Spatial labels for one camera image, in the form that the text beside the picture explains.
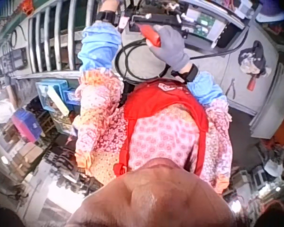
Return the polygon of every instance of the red tool handle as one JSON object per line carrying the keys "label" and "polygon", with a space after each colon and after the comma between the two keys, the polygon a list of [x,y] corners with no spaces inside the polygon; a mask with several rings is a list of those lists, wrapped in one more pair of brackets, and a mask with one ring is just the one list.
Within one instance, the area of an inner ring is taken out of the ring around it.
{"label": "red tool handle", "polygon": [[154,46],[161,47],[159,34],[150,25],[138,25],[141,34],[147,38]]}
{"label": "red tool handle", "polygon": [[256,77],[255,76],[252,76],[251,77],[251,79],[250,79],[250,81],[249,81],[249,83],[248,83],[248,85],[247,85],[247,89],[249,90],[249,91],[253,91],[254,90],[254,88],[255,88],[255,86],[256,86]]}

